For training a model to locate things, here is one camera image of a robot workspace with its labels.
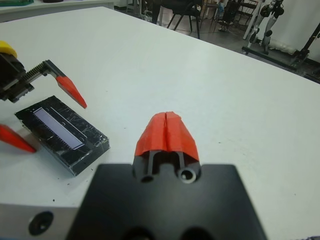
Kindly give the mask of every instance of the wall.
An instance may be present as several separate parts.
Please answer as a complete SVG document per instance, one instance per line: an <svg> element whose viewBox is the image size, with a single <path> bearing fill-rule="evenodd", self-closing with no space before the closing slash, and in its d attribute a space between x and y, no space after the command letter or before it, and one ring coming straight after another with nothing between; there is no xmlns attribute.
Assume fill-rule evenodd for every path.
<svg viewBox="0 0 320 240"><path fill-rule="evenodd" d="M271 37L301 50L320 22L320 0L284 0L283 6L284 14L274 24ZM263 38L267 21L261 23L259 39ZM320 38L309 50L309 58L320 62Z"/></svg>

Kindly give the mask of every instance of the white table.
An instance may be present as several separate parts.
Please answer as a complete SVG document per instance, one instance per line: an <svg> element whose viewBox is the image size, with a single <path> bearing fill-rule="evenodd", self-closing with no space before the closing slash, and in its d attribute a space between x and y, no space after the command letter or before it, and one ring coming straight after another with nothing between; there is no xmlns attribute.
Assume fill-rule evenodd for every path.
<svg viewBox="0 0 320 240"><path fill-rule="evenodd" d="M17 103L0 103L0 123L25 137L14 112L56 95L111 145L72 177L40 146L29 154L0 143L0 203L79 206L97 165L132 163L150 118L174 111L202 164L236 165L269 239L319 235L318 84L104 7L1 23L0 33L26 69L52 60L88 104L41 77Z"/></svg>
<svg viewBox="0 0 320 240"><path fill-rule="evenodd" d="M86 8L106 7L114 9L115 2L115 0L64 0L53 3L46 3L42 0L33 1L34 3L26 6L0 7L0 23Z"/></svg>

